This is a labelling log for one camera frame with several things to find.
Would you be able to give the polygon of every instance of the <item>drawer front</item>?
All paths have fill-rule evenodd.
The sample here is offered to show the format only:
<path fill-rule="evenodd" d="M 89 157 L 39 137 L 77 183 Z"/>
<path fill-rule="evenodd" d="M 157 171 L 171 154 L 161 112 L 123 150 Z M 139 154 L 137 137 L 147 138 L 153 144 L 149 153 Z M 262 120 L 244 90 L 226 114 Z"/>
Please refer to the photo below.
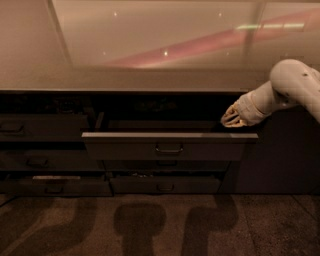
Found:
<path fill-rule="evenodd" d="M 0 180 L 0 193 L 16 196 L 112 196 L 109 182 L 102 177 L 34 177 L 8 174 Z"/>
<path fill-rule="evenodd" d="M 0 152 L 1 171 L 92 171 L 99 167 L 85 150 L 9 150 Z"/>
<path fill-rule="evenodd" d="M 110 179 L 115 194 L 212 194 L 221 181 L 214 177 L 116 177 Z"/>
<path fill-rule="evenodd" d="M 83 133 L 90 157 L 97 160 L 239 161 L 256 134 Z"/>
<path fill-rule="evenodd" d="M 317 187 L 315 190 L 312 191 L 312 194 L 314 195 L 320 195 L 320 186 Z"/>
<path fill-rule="evenodd" d="M 81 141 L 86 115 L 0 115 L 0 142 Z"/>

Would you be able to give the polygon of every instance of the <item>dark floor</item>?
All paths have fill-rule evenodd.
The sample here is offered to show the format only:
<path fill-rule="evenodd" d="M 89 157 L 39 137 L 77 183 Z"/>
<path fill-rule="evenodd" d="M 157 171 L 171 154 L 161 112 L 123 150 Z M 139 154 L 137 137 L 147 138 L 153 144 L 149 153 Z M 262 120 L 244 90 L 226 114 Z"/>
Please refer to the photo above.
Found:
<path fill-rule="evenodd" d="M 0 255 L 320 255 L 320 197 L 0 195 Z"/>

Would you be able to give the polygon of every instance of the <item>drawer handle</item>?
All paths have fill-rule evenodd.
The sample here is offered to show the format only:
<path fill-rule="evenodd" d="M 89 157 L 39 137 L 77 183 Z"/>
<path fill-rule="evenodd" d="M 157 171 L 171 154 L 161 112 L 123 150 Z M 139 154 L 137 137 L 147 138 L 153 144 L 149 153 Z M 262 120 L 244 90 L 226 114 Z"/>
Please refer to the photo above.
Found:
<path fill-rule="evenodd" d="M 180 144 L 180 149 L 171 150 L 171 149 L 160 149 L 159 145 L 156 145 L 156 152 L 158 154 L 165 154 L 165 155 L 178 155 L 183 151 L 183 145 Z"/>
<path fill-rule="evenodd" d="M 172 184 L 171 186 L 167 186 L 167 187 L 163 187 L 158 184 L 157 189 L 161 192 L 172 192 L 174 190 L 174 184 Z"/>
<path fill-rule="evenodd" d="M 52 186 L 52 187 L 46 187 L 44 190 L 45 194 L 61 194 L 63 192 L 63 186 Z"/>
<path fill-rule="evenodd" d="M 48 168 L 49 167 L 49 160 L 44 157 L 34 157 L 34 158 L 29 158 L 26 161 L 26 165 L 32 168 Z"/>
<path fill-rule="evenodd" d="M 4 123 L 0 125 L 0 133 L 21 133 L 24 129 L 24 126 L 22 124 L 17 123 Z"/>

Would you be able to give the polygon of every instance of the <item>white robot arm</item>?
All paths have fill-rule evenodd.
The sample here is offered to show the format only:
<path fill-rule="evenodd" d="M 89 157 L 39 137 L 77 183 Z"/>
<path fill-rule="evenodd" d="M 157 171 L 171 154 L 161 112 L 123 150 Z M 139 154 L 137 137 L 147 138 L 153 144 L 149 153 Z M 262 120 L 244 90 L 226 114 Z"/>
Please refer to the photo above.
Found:
<path fill-rule="evenodd" d="M 301 104 L 320 123 L 320 73 L 297 60 L 283 60 L 270 81 L 242 95 L 221 118 L 225 127 L 253 126 L 273 112 Z"/>

